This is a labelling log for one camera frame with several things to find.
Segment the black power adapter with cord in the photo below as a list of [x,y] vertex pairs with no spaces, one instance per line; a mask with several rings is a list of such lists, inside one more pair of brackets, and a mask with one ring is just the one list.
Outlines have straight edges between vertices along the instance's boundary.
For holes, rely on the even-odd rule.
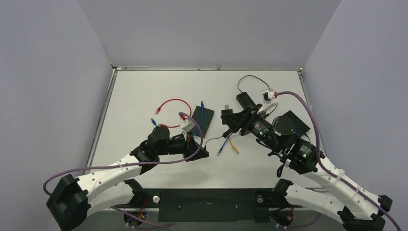
[[236,100],[238,101],[238,103],[240,104],[240,106],[243,109],[246,109],[248,107],[249,108],[256,108],[257,104],[255,104],[255,102],[252,100],[252,98],[249,96],[249,94],[240,89],[240,82],[246,77],[253,77],[253,78],[256,78],[256,79],[260,80],[262,83],[264,83],[268,87],[268,89],[270,89],[270,86],[269,86],[269,84],[267,82],[265,82],[261,78],[259,78],[257,76],[254,76],[254,75],[245,75],[241,79],[238,80],[237,89],[240,92],[240,94],[238,94],[236,96]]

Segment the black network switch small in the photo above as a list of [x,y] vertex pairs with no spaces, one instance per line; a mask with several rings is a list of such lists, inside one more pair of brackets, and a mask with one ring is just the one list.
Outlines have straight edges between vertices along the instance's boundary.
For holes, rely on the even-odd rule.
[[295,115],[291,110],[287,111],[283,114],[283,116],[291,119],[294,123],[295,129],[294,132],[297,136],[301,137],[305,135],[309,130],[310,127],[306,125],[297,115]]

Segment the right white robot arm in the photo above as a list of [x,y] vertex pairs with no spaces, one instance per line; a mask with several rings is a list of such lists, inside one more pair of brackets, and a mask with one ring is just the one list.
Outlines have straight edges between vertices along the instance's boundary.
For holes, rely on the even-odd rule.
[[303,136],[308,126],[294,113],[286,112],[272,122],[259,107],[247,107],[234,113],[221,112],[223,124],[232,132],[244,136],[253,134],[257,142],[278,156],[282,167],[313,180],[328,191],[322,194],[303,188],[290,180],[279,179],[271,199],[277,205],[299,205],[338,221],[347,231],[381,231],[384,215],[392,206],[392,199],[363,189],[337,168],[328,157]]

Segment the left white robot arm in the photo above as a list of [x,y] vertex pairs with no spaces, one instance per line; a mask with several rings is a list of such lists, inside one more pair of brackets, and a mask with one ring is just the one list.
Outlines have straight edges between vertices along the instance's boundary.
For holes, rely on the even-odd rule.
[[155,127],[147,139],[122,159],[109,166],[92,167],[92,172],[73,177],[71,171],[49,194],[47,208],[63,231],[72,231],[88,216],[115,205],[138,207],[143,188],[134,179],[160,164],[161,155],[182,154],[183,161],[209,157],[190,132],[171,137],[168,128]]

